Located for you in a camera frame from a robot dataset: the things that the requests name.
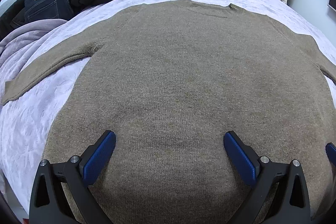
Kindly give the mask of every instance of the blue rubber pad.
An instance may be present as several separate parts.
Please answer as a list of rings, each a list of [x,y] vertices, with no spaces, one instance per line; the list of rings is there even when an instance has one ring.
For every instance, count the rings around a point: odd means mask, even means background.
[[[229,132],[224,135],[224,148],[244,183],[254,186],[257,182],[255,168]]]
[[[328,159],[331,163],[336,166],[336,147],[333,143],[328,143],[325,146],[325,152],[327,153]]]
[[[115,146],[116,135],[110,131],[84,166],[83,183],[86,186],[95,183],[100,172],[110,160]]]

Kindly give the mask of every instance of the bedspread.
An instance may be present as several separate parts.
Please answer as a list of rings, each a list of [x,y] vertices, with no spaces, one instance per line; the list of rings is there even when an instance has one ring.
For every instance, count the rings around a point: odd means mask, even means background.
[[[4,60],[0,68],[0,95],[4,81],[13,79],[35,58],[88,26],[113,16],[126,7],[168,0],[113,0],[105,5],[89,8],[70,21],[58,26],[43,37],[32,41]],[[268,15],[285,24],[292,31],[314,37],[319,48],[336,64],[336,49],[320,30],[280,0],[193,0],[208,4],[238,5],[251,12]],[[28,58],[21,57],[26,53]],[[16,101],[8,102],[0,112],[0,167],[7,177],[18,200],[29,212],[31,189],[50,126],[66,102],[73,85],[89,58],[67,64]],[[327,79],[336,102],[336,87]]]

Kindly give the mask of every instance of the metal screw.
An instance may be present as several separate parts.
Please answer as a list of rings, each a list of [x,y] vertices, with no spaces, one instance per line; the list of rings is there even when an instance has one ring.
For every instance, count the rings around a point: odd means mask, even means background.
[[[261,158],[260,158],[260,160],[261,160],[261,162],[263,162],[263,163],[268,163],[269,162],[269,158],[267,158],[266,156],[262,156]]]
[[[47,163],[48,163],[47,160],[41,160],[40,165],[41,165],[41,166],[45,166]]]
[[[293,160],[293,164],[294,164],[295,166],[300,166],[300,162],[299,162],[298,160]]]
[[[78,162],[78,160],[79,160],[79,157],[78,157],[78,156],[72,156],[72,157],[70,158],[70,161],[71,161],[72,163]]]

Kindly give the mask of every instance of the dark blue jeans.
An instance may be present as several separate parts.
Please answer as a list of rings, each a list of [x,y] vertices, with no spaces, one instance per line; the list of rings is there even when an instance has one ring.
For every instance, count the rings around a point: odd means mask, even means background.
[[[25,23],[41,19],[70,20],[74,12],[69,0],[25,0]]]

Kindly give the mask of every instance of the ribbed knit fabric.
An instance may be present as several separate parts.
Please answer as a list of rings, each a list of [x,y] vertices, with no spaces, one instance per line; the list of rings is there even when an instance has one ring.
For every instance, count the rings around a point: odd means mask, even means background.
[[[249,191],[223,148],[229,130],[273,161],[298,159],[312,212],[330,205],[324,148],[336,143],[336,115],[324,74],[336,82],[336,70],[311,36],[234,5],[139,5],[32,62],[4,102],[82,55],[92,58],[44,158],[65,161],[114,131],[115,151],[90,187],[113,223],[226,223]]]

